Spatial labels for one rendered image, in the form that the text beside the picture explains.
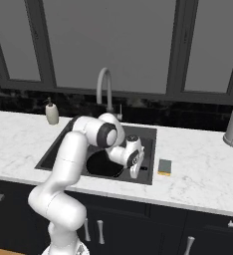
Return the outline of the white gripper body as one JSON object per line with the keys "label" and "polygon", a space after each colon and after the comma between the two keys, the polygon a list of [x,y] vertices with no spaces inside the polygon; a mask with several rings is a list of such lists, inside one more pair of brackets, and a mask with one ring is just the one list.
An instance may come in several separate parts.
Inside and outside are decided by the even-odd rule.
{"label": "white gripper body", "polygon": [[129,170],[129,173],[130,173],[130,177],[131,178],[137,178],[138,177],[138,174],[139,174],[139,170],[140,170],[140,167],[141,167],[141,164],[143,162],[143,158],[144,158],[144,153],[142,152],[140,155],[139,155],[139,159],[137,161],[137,163],[135,165],[133,165],[130,170]]}

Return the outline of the grey and yellow sponge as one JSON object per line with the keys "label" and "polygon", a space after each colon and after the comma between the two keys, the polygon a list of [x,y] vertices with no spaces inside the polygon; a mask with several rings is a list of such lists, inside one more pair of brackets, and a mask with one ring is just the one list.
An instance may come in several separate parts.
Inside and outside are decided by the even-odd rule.
{"label": "grey and yellow sponge", "polygon": [[161,159],[158,164],[158,174],[160,175],[171,175],[171,161],[167,159]]}

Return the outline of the dark sink basin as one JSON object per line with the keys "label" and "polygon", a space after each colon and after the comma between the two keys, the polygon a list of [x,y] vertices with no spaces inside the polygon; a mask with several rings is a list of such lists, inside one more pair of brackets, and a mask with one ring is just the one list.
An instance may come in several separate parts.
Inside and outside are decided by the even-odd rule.
{"label": "dark sink basin", "polygon": [[[75,119],[71,119],[58,137],[55,139],[53,144],[44,154],[44,156],[40,159],[40,161],[35,166],[36,169],[43,169],[51,171],[57,156],[58,149],[62,143],[62,140],[66,133],[70,131],[73,127]],[[106,177],[100,175],[93,175],[88,173],[87,170],[87,160],[88,158],[95,152],[101,151],[101,148],[90,145],[88,147],[86,162],[82,171],[82,175],[88,177],[96,177],[96,178],[104,178],[118,181],[126,181],[126,182],[135,182],[140,184],[152,185],[152,173],[153,173],[153,165],[154,165],[154,152],[155,152],[155,142],[156,142],[156,133],[157,130],[155,128],[150,127],[129,127],[126,124],[122,125],[125,135],[135,136],[137,135],[141,141],[141,145],[144,147],[144,158],[141,164],[139,174],[137,178],[131,178],[129,173],[129,168],[123,169],[123,172],[118,177]]]}

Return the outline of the black pan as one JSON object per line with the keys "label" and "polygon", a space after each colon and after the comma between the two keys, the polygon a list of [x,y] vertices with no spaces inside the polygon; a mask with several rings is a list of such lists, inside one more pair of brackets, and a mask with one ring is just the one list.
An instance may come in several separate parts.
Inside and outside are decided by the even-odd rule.
{"label": "black pan", "polygon": [[93,153],[87,160],[88,173],[106,177],[118,177],[123,172],[123,166],[110,161],[105,150]]}

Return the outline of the dark panel under sink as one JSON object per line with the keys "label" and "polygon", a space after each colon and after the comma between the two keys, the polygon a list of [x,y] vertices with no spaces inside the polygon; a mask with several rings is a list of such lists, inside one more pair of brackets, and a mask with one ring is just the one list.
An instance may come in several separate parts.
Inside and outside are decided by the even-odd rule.
{"label": "dark panel under sink", "polygon": [[99,196],[94,194],[85,194],[69,190],[67,190],[66,193],[78,199],[83,204],[93,208],[115,210],[125,213],[134,213],[142,216],[148,216],[150,213],[150,206],[146,203]]}

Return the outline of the dark cupboard door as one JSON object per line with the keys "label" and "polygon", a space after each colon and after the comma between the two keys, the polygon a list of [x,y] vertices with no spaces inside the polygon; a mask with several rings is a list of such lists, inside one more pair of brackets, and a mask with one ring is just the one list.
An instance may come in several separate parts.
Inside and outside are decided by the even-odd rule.
{"label": "dark cupboard door", "polygon": [[163,237],[156,223],[99,211],[95,213],[97,240],[97,220],[104,222],[105,238],[104,245],[97,243],[98,255],[162,255]]}
{"label": "dark cupboard door", "polygon": [[194,238],[189,255],[233,255],[233,232],[190,228],[183,232],[177,255],[184,255],[189,237]]}
{"label": "dark cupboard door", "polygon": [[93,210],[90,207],[87,208],[87,218],[89,219],[89,231],[90,231],[90,236],[91,236],[91,242],[87,242],[85,240],[84,224],[77,231],[77,233],[79,235],[80,240],[87,246],[88,250],[90,251],[90,255],[96,255]]}

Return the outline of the dark drawer front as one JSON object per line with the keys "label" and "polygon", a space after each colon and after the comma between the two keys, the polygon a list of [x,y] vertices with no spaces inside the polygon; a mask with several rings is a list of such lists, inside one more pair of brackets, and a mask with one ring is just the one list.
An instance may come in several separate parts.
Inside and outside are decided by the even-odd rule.
{"label": "dark drawer front", "polygon": [[0,194],[5,198],[0,201],[0,217],[30,218],[31,207],[28,205],[28,195],[33,185],[0,180]]}
{"label": "dark drawer front", "polygon": [[207,212],[189,211],[186,216],[185,227],[209,231],[216,234],[233,236],[233,228],[228,227],[228,222],[233,216],[226,216]]}

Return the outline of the grey curved tap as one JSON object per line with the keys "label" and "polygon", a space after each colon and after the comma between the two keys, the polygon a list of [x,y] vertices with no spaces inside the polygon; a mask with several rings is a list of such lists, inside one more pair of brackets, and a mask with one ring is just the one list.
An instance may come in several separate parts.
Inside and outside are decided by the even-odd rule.
{"label": "grey curved tap", "polygon": [[113,95],[112,95],[112,76],[111,72],[107,67],[100,70],[98,81],[97,81],[97,104],[103,103],[103,83],[107,86],[107,112],[113,114],[119,121],[122,120],[122,111],[118,114],[114,112],[113,107]]}

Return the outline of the beige soap dispenser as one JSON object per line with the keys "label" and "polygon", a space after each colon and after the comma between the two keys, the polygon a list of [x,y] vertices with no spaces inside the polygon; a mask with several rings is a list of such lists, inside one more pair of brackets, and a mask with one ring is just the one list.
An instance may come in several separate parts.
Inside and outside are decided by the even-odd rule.
{"label": "beige soap dispenser", "polygon": [[59,123],[59,111],[55,104],[52,103],[51,98],[46,99],[46,118],[50,125],[54,126]]}

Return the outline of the dark framed window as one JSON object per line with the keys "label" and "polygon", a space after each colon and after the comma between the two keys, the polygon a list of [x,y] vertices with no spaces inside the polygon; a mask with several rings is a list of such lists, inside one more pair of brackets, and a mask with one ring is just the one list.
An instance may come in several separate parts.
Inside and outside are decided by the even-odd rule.
{"label": "dark framed window", "polygon": [[0,85],[233,104],[233,0],[0,0]]}

